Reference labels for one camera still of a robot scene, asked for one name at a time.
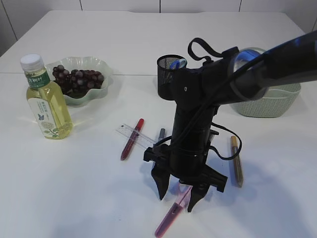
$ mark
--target gold marker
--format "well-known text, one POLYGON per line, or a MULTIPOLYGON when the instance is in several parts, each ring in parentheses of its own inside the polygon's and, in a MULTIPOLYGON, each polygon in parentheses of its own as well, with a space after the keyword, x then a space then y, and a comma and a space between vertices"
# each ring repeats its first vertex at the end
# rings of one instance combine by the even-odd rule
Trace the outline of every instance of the gold marker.
MULTIPOLYGON (((238 151, 237 138, 235 136, 231 137, 231 151, 232 151, 232 155, 234 155, 238 151)), ((239 155, 233 159, 233 166, 234 166, 234 173, 236 175, 237 184, 239 187, 242 187, 243 172, 242 172, 241 160, 239 155)))

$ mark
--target white bottle cap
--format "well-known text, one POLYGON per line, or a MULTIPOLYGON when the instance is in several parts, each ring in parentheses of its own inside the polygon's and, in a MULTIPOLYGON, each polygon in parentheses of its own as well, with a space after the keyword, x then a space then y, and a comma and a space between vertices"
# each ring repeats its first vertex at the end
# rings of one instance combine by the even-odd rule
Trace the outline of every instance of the white bottle cap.
POLYGON ((28 54, 20 59, 22 69, 27 72, 38 71, 44 68, 42 57, 38 54, 28 54))

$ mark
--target ruler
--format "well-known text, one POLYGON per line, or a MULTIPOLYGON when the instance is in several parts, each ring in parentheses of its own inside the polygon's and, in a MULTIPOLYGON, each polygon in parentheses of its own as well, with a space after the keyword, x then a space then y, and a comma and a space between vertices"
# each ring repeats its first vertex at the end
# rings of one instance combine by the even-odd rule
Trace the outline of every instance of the ruler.
POLYGON ((119 132, 120 134, 124 135, 128 139, 130 138, 132 132, 136 132, 138 136, 134 140, 134 142, 144 149, 147 149, 148 147, 153 147, 153 145, 156 143, 151 138, 147 137, 146 135, 136 131, 134 128, 128 126, 127 124, 120 125, 115 131, 119 132))

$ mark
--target black mesh pen cup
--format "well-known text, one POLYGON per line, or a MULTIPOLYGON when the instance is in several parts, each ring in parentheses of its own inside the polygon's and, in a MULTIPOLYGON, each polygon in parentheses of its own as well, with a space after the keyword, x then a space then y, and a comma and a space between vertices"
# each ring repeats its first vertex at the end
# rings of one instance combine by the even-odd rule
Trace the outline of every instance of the black mesh pen cup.
POLYGON ((158 95, 165 100, 173 100, 170 82, 178 68, 186 67, 187 62, 182 56, 165 55, 158 59, 158 95))

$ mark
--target pink marker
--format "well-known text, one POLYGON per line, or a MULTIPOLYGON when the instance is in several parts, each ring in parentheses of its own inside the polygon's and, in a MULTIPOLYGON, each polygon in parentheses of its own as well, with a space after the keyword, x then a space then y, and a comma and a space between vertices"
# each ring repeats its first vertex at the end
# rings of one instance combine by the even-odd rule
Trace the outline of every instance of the pink marker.
POLYGON ((190 191, 192 190, 192 187, 193 186, 184 184, 178 185, 178 197, 164 217, 163 221, 158 226, 157 230, 155 231, 155 237, 161 238, 165 234, 167 229, 175 221, 176 217, 188 205, 190 201, 190 191))

